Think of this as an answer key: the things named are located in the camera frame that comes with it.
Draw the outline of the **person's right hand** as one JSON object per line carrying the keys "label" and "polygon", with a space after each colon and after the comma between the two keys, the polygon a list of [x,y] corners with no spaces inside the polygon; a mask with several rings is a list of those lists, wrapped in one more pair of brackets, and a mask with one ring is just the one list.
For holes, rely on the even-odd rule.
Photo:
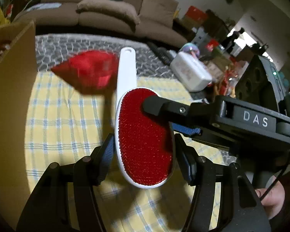
{"label": "person's right hand", "polygon": [[261,201],[269,220],[279,214],[282,210],[284,200],[285,190],[280,181],[278,181]]}

